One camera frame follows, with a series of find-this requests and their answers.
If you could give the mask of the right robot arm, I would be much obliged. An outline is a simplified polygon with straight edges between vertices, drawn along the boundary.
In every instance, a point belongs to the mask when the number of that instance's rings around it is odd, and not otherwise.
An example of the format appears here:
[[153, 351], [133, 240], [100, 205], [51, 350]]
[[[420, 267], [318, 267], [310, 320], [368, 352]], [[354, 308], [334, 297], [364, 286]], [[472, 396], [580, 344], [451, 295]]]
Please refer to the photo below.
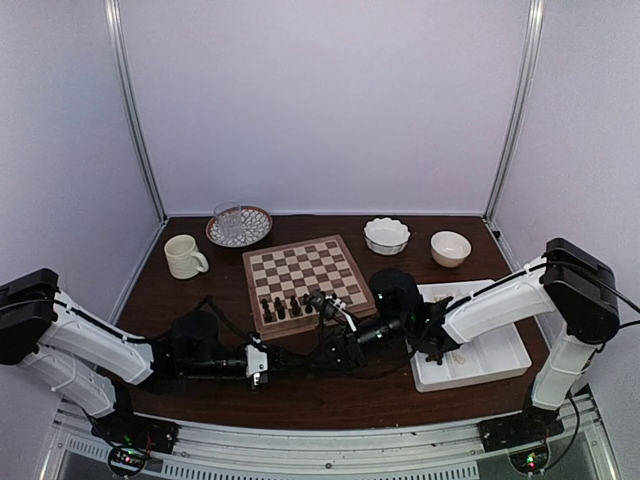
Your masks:
[[513, 419], [519, 440], [535, 440], [555, 421], [575, 381], [596, 351], [621, 328], [613, 270], [564, 238], [517, 272], [459, 299], [426, 301], [414, 277], [396, 268], [369, 281], [375, 314], [347, 322], [321, 342], [325, 358], [344, 373], [366, 365], [367, 354], [397, 339], [408, 358], [421, 352], [436, 359], [476, 337], [538, 314], [558, 312], [565, 331], [527, 391]]

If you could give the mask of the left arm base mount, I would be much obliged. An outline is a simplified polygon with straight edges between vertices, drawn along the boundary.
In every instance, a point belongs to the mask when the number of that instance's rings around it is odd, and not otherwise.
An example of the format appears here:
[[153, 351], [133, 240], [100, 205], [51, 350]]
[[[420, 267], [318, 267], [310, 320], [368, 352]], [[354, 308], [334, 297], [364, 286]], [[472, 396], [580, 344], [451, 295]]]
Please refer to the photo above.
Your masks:
[[91, 433], [109, 447], [107, 466], [120, 478], [141, 473], [153, 454], [171, 454], [178, 438], [179, 426], [170, 421], [138, 415], [112, 413], [101, 418], [87, 415]]

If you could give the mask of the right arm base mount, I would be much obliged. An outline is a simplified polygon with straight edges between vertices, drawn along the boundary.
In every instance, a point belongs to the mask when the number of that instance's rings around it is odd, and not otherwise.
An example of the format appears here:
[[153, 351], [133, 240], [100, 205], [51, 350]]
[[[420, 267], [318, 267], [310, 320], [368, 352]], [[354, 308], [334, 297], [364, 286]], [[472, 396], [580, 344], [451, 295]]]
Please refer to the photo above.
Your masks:
[[561, 420], [523, 413], [481, 421], [479, 435], [486, 453], [506, 450], [513, 469], [532, 476], [551, 464], [549, 440], [565, 431]]

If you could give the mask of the white foam tray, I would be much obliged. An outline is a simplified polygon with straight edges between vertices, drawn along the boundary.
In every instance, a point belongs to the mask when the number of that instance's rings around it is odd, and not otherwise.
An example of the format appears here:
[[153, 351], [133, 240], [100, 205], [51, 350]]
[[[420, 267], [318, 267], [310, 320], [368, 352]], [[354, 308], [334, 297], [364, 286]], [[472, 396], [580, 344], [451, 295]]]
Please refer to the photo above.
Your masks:
[[[460, 365], [451, 359], [457, 353], [466, 358]], [[443, 356], [441, 366], [427, 363], [417, 352], [410, 360], [414, 385], [421, 393], [472, 386], [519, 377], [532, 361], [515, 325], [507, 325], [475, 338]]]

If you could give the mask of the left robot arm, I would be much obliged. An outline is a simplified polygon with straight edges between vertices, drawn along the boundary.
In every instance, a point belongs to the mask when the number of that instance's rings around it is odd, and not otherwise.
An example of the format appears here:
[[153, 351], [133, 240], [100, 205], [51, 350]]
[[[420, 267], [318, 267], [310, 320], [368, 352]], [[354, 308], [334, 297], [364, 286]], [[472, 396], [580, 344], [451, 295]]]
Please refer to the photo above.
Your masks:
[[43, 268], [1, 287], [1, 362], [33, 372], [84, 410], [92, 433], [111, 444], [169, 453], [175, 423], [135, 414], [130, 387], [161, 395], [184, 380], [247, 380], [256, 390], [283, 363], [258, 334], [236, 349], [219, 340], [228, 321], [204, 298], [171, 327], [144, 337], [121, 330], [73, 301]]

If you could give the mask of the wooden chess board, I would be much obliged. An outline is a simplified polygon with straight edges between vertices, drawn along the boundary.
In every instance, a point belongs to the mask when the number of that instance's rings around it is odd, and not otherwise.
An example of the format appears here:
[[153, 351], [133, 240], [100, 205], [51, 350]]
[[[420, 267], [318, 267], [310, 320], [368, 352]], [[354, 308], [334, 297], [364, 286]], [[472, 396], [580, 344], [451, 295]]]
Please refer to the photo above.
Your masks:
[[[246, 252], [242, 255], [255, 330], [264, 340], [294, 335], [317, 326], [317, 313], [306, 310], [302, 297], [314, 290], [335, 294], [361, 319], [375, 313], [374, 298], [356, 261], [339, 235]], [[301, 314], [293, 316], [295, 295]], [[286, 308], [279, 320], [274, 299]], [[261, 300], [269, 302], [274, 322], [265, 324]]]

